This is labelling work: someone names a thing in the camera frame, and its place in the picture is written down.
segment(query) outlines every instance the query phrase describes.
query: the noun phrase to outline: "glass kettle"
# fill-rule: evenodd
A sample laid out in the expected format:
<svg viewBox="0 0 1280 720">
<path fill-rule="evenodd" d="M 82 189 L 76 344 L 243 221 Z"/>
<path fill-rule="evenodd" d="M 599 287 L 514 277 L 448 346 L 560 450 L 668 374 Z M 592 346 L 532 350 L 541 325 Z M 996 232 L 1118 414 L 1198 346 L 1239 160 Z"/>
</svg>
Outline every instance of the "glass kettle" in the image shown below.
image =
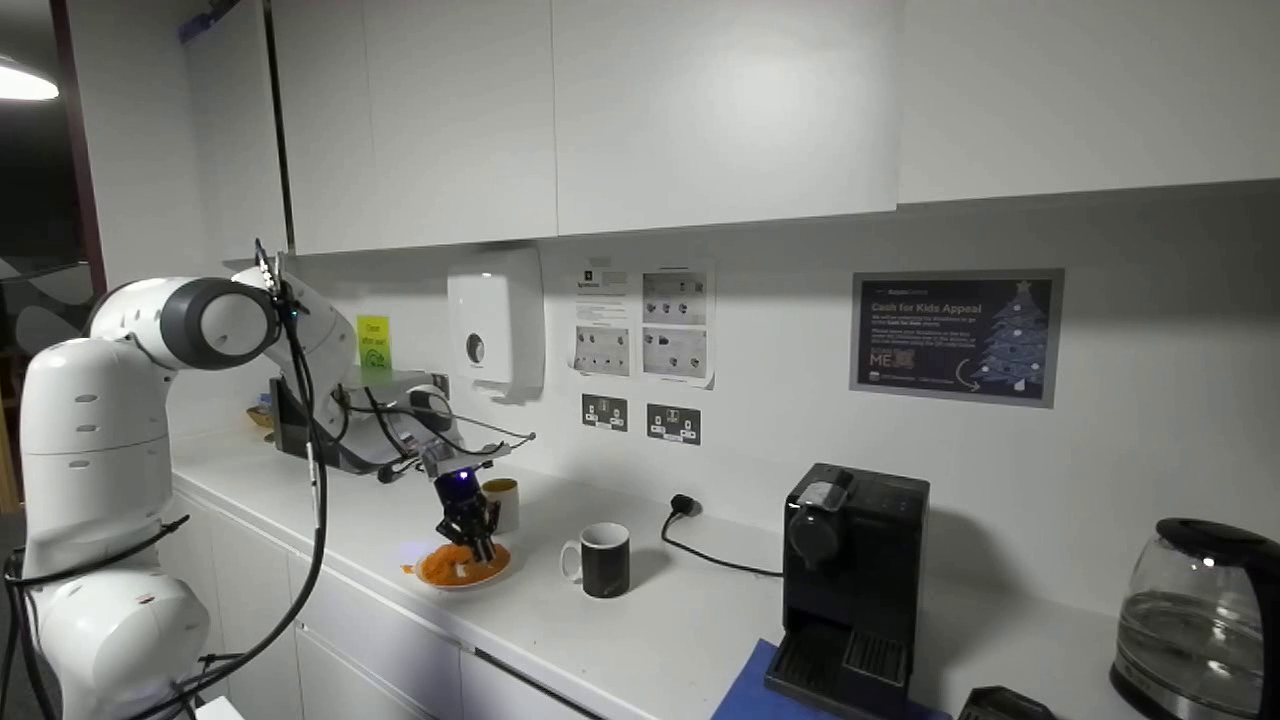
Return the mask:
<svg viewBox="0 0 1280 720">
<path fill-rule="evenodd" d="M 1118 607 L 1116 693 L 1153 720 L 1280 716 L 1280 544 L 1160 518 Z"/>
</svg>

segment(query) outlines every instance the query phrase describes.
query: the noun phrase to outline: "paper towel dispenser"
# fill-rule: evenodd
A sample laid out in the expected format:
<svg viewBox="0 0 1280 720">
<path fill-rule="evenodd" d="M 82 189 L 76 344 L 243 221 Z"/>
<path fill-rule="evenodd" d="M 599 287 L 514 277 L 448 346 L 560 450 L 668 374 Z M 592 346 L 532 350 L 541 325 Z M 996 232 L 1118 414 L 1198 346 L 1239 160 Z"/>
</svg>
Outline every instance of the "paper towel dispenser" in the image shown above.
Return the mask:
<svg viewBox="0 0 1280 720">
<path fill-rule="evenodd" d="M 448 365 L 492 387 L 544 385 L 544 268 L 534 243 L 448 268 Z"/>
</svg>

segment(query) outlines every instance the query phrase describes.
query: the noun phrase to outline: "power socket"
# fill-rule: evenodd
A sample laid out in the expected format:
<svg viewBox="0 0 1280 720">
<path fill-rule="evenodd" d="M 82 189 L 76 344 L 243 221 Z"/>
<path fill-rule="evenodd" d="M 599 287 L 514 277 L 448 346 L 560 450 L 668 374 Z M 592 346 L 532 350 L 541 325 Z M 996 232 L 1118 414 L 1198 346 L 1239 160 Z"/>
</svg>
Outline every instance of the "power socket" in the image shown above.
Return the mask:
<svg viewBox="0 0 1280 720">
<path fill-rule="evenodd" d="M 592 374 L 627 374 L 633 371 L 627 326 L 574 326 L 574 366 Z"/>
<path fill-rule="evenodd" d="M 704 325 L 704 270 L 644 270 L 644 325 Z"/>
<path fill-rule="evenodd" d="M 627 399 L 623 396 L 592 396 L 584 390 L 584 424 L 627 430 Z"/>
<path fill-rule="evenodd" d="M 652 439 L 704 444 L 704 411 L 678 403 L 647 403 L 644 427 Z"/>
<path fill-rule="evenodd" d="M 647 374 L 708 374 L 708 331 L 644 326 Z"/>
</svg>

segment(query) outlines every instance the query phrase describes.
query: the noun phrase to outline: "wall-mounted display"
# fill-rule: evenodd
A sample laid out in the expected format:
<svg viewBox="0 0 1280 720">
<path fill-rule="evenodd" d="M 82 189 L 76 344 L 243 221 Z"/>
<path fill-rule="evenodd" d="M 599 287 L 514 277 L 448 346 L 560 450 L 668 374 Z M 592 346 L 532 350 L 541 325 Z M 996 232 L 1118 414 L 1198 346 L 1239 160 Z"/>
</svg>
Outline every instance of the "wall-mounted display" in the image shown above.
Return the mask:
<svg viewBox="0 0 1280 720">
<path fill-rule="evenodd" d="M 850 277 L 850 387 L 1050 403 L 1065 270 Z"/>
</svg>

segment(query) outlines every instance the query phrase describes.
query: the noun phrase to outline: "black cup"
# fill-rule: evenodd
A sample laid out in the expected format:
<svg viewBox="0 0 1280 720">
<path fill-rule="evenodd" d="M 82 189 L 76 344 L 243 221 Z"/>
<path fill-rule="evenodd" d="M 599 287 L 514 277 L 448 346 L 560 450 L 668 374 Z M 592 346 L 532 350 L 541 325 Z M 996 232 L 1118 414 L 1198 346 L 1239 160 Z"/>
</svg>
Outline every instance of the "black cup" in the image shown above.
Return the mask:
<svg viewBox="0 0 1280 720">
<path fill-rule="evenodd" d="M 623 594 L 633 587 L 633 533 L 623 524 L 592 524 L 563 544 L 560 569 L 588 594 Z"/>
</svg>

